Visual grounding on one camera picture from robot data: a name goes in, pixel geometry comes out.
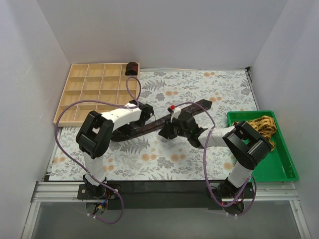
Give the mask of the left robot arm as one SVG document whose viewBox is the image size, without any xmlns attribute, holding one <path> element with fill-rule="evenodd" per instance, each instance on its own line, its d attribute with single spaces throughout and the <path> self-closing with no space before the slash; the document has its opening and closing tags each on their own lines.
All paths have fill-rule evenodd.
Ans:
<svg viewBox="0 0 319 239">
<path fill-rule="evenodd" d="M 100 182 L 106 181 L 103 155 L 110 142 L 137 136 L 138 130 L 153 115 L 154 110 L 151 105 L 134 101 L 130 101 L 123 108 L 109 112 L 88 113 L 76 136 L 76 142 L 83 152 L 85 167 L 88 170 L 83 176 L 85 188 L 93 198 L 101 199 L 106 193 L 105 185 Z"/>
</svg>

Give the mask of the dark brown patterned tie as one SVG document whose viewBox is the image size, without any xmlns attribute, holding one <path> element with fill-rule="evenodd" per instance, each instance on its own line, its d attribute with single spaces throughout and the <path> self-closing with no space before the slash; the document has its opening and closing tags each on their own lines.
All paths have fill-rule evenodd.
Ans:
<svg viewBox="0 0 319 239">
<path fill-rule="evenodd" d="M 209 100 L 202 99 L 196 103 L 202 106 L 205 110 L 211 109 L 212 102 Z M 204 110 L 201 107 L 193 104 L 182 108 L 181 112 L 191 113 L 192 116 L 195 116 L 204 112 Z M 126 124 L 125 126 L 116 129 L 112 133 L 111 141 L 122 142 L 162 129 L 164 127 L 164 123 L 167 120 L 170 120 L 170 118 L 170 115 L 166 115 L 144 126 L 137 126 L 135 122 L 131 122 L 130 124 Z"/>
</svg>

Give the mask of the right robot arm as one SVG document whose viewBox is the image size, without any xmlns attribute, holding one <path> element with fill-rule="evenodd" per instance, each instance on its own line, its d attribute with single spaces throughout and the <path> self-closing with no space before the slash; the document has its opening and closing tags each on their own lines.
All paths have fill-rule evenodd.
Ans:
<svg viewBox="0 0 319 239">
<path fill-rule="evenodd" d="M 237 160 L 229 176 L 213 193 L 219 197 L 239 197 L 243 184 L 256 166 L 271 152 L 272 145 L 246 121 L 227 128 L 199 127 L 190 113 L 167 120 L 159 135 L 165 139 L 185 137 L 195 148 L 228 147 Z"/>
</svg>

